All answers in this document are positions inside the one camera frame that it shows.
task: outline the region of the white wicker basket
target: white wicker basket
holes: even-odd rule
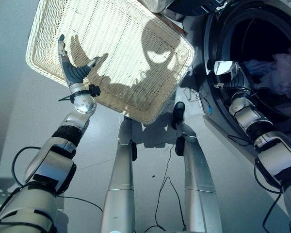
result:
[[[145,124],[158,116],[194,56],[186,40],[136,0],[40,0],[26,62],[63,85],[61,34],[75,66],[102,57],[84,80],[99,85],[97,101]]]

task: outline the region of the gray floor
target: gray floor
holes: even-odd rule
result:
[[[0,1],[0,195],[16,185],[10,166],[15,153],[24,146],[41,146],[69,113],[72,105],[57,100],[68,89],[31,70],[25,62],[27,40],[37,0]],[[158,120],[149,126],[134,124],[138,143],[137,161],[133,163],[136,232],[154,225],[159,187],[176,134],[170,127],[175,101],[187,106],[186,122],[196,131],[213,175],[218,193],[223,231],[263,232],[261,223],[273,200],[256,184],[254,178],[226,147],[206,128],[198,101],[188,101],[189,89],[178,88]],[[98,105],[90,126],[74,158],[77,172],[66,196],[75,196],[103,206],[113,159],[117,133],[123,116]],[[184,205],[184,162],[171,150],[168,175],[172,178]],[[16,174],[22,177],[35,151],[23,153]],[[57,226],[60,233],[98,232],[101,212],[77,200],[59,200]],[[168,230],[181,230],[178,202],[172,188],[162,191],[158,221]],[[275,208],[269,219],[273,233],[288,232],[288,218]]]

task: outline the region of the clothes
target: clothes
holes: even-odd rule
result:
[[[291,98],[291,49],[289,54],[275,54],[273,58],[275,62],[251,60],[244,64],[251,75],[262,76],[255,89],[269,88],[275,94]]]
[[[159,13],[175,0],[138,0],[149,11]]]

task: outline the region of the black cable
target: black cable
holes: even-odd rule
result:
[[[14,157],[13,159],[13,162],[12,162],[12,167],[11,167],[11,172],[12,172],[12,176],[13,176],[13,179],[15,180],[15,182],[20,186],[24,186],[21,182],[19,182],[19,180],[17,179],[16,177],[16,174],[15,174],[15,162],[16,162],[16,159],[18,158],[18,156],[24,151],[24,150],[27,150],[27,149],[41,149],[41,147],[24,147],[23,149],[21,149]]]
[[[271,189],[268,189],[267,187],[265,187],[264,185],[261,184],[261,182],[258,180],[257,177],[257,164],[254,164],[254,168],[253,168],[253,173],[254,173],[254,178],[256,179],[257,183],[266,191],[270,192],[270,193],[275,193],[275,194],[281,194],[282,191],[273,191]]]
[[[16,188],[9,196],[7,199],[5,199],[4,203],[0,206],[0,213],[3,210],[3,208],[5,207],[5,205],[10,201],[10,199],[19,191],[21,190],[21,188]]]
[[[24,187],[24,185],[23,185],[21,182],[19,182],[19,180],[17,179],[17,177],[16,177],[16,175],[15,175],[15,163],[16,163],[16,160],[17,160],[18,156],[19,156],[19,155],[20,155],[24,150],[26,150],[26,149],[37,149],[37,150],[39,150],[39,149],[41,149],[41,147],[24,147],[23,149],[21,149],[21,150],[20,150],[20,151],[15,155],[15,157],[14,157],[14,159],[13,159],[13,161],[12,161],[12,168],[11,168],[11,170],[12,170],[12,176],[13,176],[13,179],[15,180],[15,182],[16,182],[18,185],[20,185],[21,187]],[[94,204],[94,203],[92,203],[92,202],[90,202],[90,201],[88,201],[88,200],[84,200],[84,199],[76,198],[76,197],[64,197],[64,196],[58,196],[58,197],[60,197],[60,198],[71,198],[71,199],[77,199],[77,200],[81,200],[81,201],[87,202],[87,203],[89,203],[89,204],[92,204],[92,205],[96,206],[96,207],[97,207],[98,209],[100,209],[101,212],[102,212],[102,208],[100,208],[98,205],[96,205],[96,204]]]
[[[171,183],[171,179],[170,179],[169,176],[166,179],[168,179],[168,178],[169,178],[169,183],[171,184],[172,188],[174,189],[174,191],[175,191],[175,193],[177,195],[178,203],[179,203],[179,209],[180,209],[180,213],[181,213],[182,224],[183,224],[183,227],[185,227],[185,223],[184,223],[184,219],[183,219],[183,212],[182,212],[182,207],[181,207],[181,202],[180,202],[179,194],[176,191],[176,188],[174,187],[173,183]]]
[[[28,222],[1,222],[0,220],[0,225],[13,225],[13,226],[29,226],[29,227],[34,227],[38,229],[41,233],[48,233],[43,227],[40,227],[39,225],[28,223]]]
[[[278,111],[277,109],[275,109],[275,108],[269,106],[267,103],[265,103],[263,100],[261,100],[261,98],[257,95],[256,92],[254,92],[254,91],[252,91],[252,90],[250,90],[250,89],[248,89],[248,88],[246,88],[246,87],[243,87],[243,86],[231,86],[231,87],[228,87],[228,86],[226,86],[226,87],[223,87],[223,89],[240,89],[240,90],[250,91],[250,93],[253,93],[251,96],[255,96],[255,97],[258,99],[258,101],[259,101],[260,103],[262,103],[266,108],[268,108],[268,109],[271,110],[272,112],[275,112],[275,113],[277,113],[277,114],[279,114],[279,115],[281,115],[281,116],[283,116],[283,117],[287,117],[287,116],[286,116],[285,114],[283,114],[282,112],[280,112],[280,111]]]
[[[186,91],[187,89],[188,89],[189,92],[190,92],[190,96],[189,96],[189,97],[188,97],[188,96],[186,95],[186,93],[185,93],[185,91]],[[194,101],[198,101],[198,100],[200,100],[200,97],[198,96],[198,92],[196,92],[196,91],[193,90],[192,88],[188,88],[188,87],[184,88],[184,89],[183,89],[183,93],[184,93],[186,99],[188,100],[188,102],[194,102]],[[195,99],[194,99],[194,100],[192,100],[192,98],[191,98],[191,95],[192,95],[191,93],[193,93],[193,95],[195,95]]]
[[[146,233],[148,230],[150,230],[151,228],[153,228],[153,227],[160,227],[160,226],[159,226],[159,225],[150,226],[150,227],[148,227],[148,228],[145,230],[145,233]]]
[[[178,203],[179,203],[179,208],[180,208],[180,213],[181,213],[181,219],[182,219],[182,224],[183,224],[183,227],[185,227],[185,223],[184,223],[184,219],[183,219],[183,212],[182,212],[182,207],[181,207],[181,202],[180,202],[180,198],[179,198],[179,194],[178,192],[176,191],[176,188],[174,187],[174,185],[172,184],[171,182],[171,179],[169,176],[166,177],[166,179],[164,180],[163,184],[162,184],[162,187],[160,188],[160,192],[159,192],[159,198],[158,198],[158,201],[157,201],[157,205],[156,205],[156,210],[155,210],[155,221],[157,222],[156,220],[156,216],[157,216],[157,210],[159,208],[159,203],[160,203],[160,197],[161,197],[161,192],[165,186],[165,183],[167,181],[167,179],[169,179],[169,183],[171,184],[172,188],[174,189],[176,195],[177,195],[177,198],[178,198]],[[163,231],[166,231],[162,226],[160,226],[159,224],[156,225],[157,227],[161,228]]]
[[[100,209],[101,212],[103,212],[102,209],[101,209],[98,205],[96,205],[95,203],[92,203],[92,202],[90,202],[90,201],[88,201],[88,200],[84,200],[84,199],[82,199],[82,198],[75,198],[75,197],[65,197],[65,196],[58,196],[58,197],[59,197],[59,198],[70,198],[70,199],[81,200],[81,201],[84,201],[84,202],[87,202],[87,203],[89,203],[89,204],[92,204],[92,205],[96,206],[98,209]]]
[[[162,185],[161,185],[161,187],[160,187],[160,191],[159,191],[159,197],[158,197],[158,201],[157,201],[157,206],[156,206],[156,210],[155,210],[155,223],[156,223],[156,225],[159,227],[159,228],[161,228],[163,231],[166,231],[161,225],[159,225],[158,224],[158,222],[157,222],[157,209],[158,209],[158,206],[159,206],[159,202],[160,202],[160,195],[161,195],[161,191],[162,191],[162,188],[163,188],[163,186],[164,186],[164,184],[165,184],[165,182],[166,182],[166,174],[167,174],[167,170],[168,170],[168,166],[169,166],[169,162],[170,162],[170,159],[171,159],[171,150],[173,149],[173,147],[174,147],[175,145],[173,145],[171,148],[170,148],[170,150],[169,150],[169,159],[168,159],[168,161],[167,161],[167,167],[166,167],[166,170],[165,170],[165,174],[164,174],[164,178],[163,178],[163,182],[162,182]]]
[[[248,145],[250,144],[249,141],[247,141],[247,140],[245,140],[245,139],[243,139],[243,138],[241,138],[241,137],[237,137],[237,136],[233,136],[233,135],[228,135],[227,137],[228,137],[229,139],[231,139],[233,142],[235,142],[235,143],[237,143],[238,145],[243,146],[243,147],[246,147],[246,146],[248,146]],[[240,139],[240,140],[246,142],[247,144],[240,144],[240,143],[237,142],[234,138]]]
[[[206,101],[206,103],[208,104],[208,106],[210,106],[208,100],[205,97],[203,97],[203,99]]]
[[[164,174],[164,179],[163,179],[163,182],[162,182],[162,185],[161,185],[161,189],[163,187],[163,183],[165,181],[165,178],[166,178],[166,174],[167,174],[167,170],[168,170],[168,166],[169,166],[169,162],[170,162],[170,159],[171,159],[171,150],[174,148],[175,145],[173,145],[170,150],[169,150],[169,159],[167,161],[167,166],[166,166],[166,170],[165,170],[165,174]]]
[[[262,226],[263,226],[263,229],[264,229],[267,233],[270,233],[270,232],[269,232],[269,231],[266,229],[266,227],[265,227],[266,221],[267,221],[269,215],[271,214],[273,208],[274,208],[275,205],[277,204],[278,200],[280,199],[280,197],[281,197],[281,193],[279,193],[278,197],[277,197],[276,200],[273,202],[272,206],[271,206],[270,209],[268,210],[268,212],[267,212],[267,214],[266,214],[266,216],[265,216],[265,218],[264,218],[264,220],[263,220],[263,225],[262,225]]]
[[[242,40],[242,52],[241,52],[242,58],[243,58],[243,46],[244,46],[244,42],[246,41],[247,33],[248,33],[249,28],[250,28],[250,26],[251,26],[251,24],[253,23],[254,20],[255,20],[255,18],[253,18],[253,19],[251,20],[251,22],[249,23],[249,25],[248,25],[248,27],[247,27],[247,29],[246,29],[246,32],[245,32],[244,35],[243,35],[243,40]]]

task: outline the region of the silver metal tube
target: silver metal tube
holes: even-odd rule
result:
[[[177,131],[185,138],[183,156],[187,231],[221,233],[222,225],[214,184],[196,134],[184,123],[177,125]]]
[[[101,233],[134,232],[135,203],[131,139],[131,120],[125,119],[119,131],[116,157],[103,207]]]
[[[22,188],[5,205],[0,213],[0,233],[41,232],[33,226],[11,224],[19,222],[33,224],[45,231],[52,229],[56,217],[55,197],[48,191],[32,187]]]

